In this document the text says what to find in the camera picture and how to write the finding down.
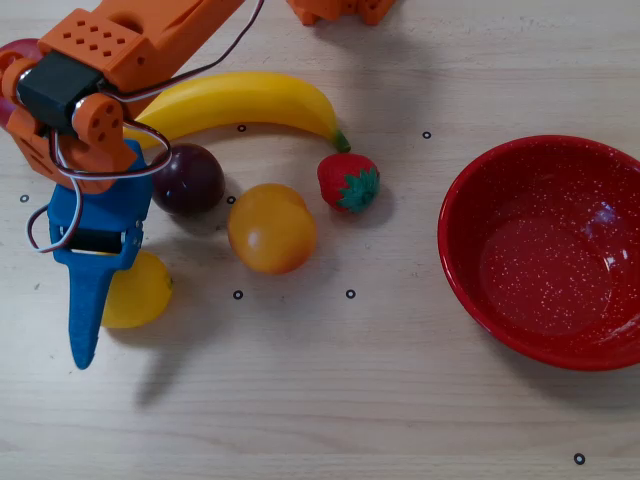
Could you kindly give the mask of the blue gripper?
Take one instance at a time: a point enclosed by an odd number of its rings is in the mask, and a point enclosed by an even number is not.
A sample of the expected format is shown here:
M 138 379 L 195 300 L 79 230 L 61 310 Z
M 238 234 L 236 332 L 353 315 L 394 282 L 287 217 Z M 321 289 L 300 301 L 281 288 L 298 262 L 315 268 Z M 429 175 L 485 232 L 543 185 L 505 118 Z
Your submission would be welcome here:
M 76 367 L 88 368 L 94 358 L 109 288 L 114 275 L 133 266 L 143 237 L 143 222 L 152 196 L 150 176 L 117 180 L 100 194 L 82 194 L 78 229 L 54 259 L 69 273 L 68 333 Z M 57 186 L 48 218 L 57 230 L 68 229 L 76 194 Z

